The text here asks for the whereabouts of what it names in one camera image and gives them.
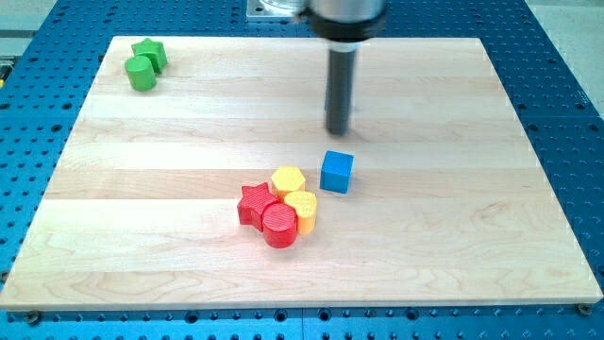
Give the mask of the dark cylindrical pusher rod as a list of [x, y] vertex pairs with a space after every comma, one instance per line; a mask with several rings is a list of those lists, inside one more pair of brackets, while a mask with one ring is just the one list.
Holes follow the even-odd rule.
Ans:
[[331, 42], [328, 49], [325, 100], [326, 129], [345, 135], [352, 111], [355, 60], [359, 42]]

